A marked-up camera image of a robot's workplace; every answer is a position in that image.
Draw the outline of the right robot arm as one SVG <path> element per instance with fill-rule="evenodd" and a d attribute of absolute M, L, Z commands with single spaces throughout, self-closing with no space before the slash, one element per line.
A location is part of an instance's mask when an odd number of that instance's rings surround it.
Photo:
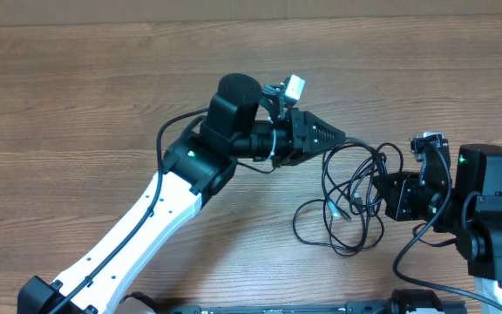
<path fill-rule="evenodd" d="M 389 218 L 419 223 L 392 268 L 397 270 L 410 248 L 433 229 L 453 236 L 448 243 L 466 260 L 475 290 L 415 279 L 400 271 L 396 276 L 430 290 L 477 300 L 484 313 L 502 313 L 502 146 L 460 146 L 455 174 L 448 140 L 441 133 L 412 138 L 410 151 L 421 165 L 419 171 L 400 170 L 373 180 Z"/>

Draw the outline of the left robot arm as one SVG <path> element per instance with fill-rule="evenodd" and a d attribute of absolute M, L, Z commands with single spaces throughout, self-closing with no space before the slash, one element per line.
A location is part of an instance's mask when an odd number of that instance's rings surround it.
<path fill-rule="evenodd" d="M 19 313 L 113 313 L 160 247 L 233 178 L 239 159 L 296 166 L 347 139 L 345 132 L 295 108 L 304 87 L 292 75 L 260 85 L 224 76 L 208 108 L 168 148 L 145 193 L 104 238 L 47 283 L 31 278 L 17 295 Z"/>

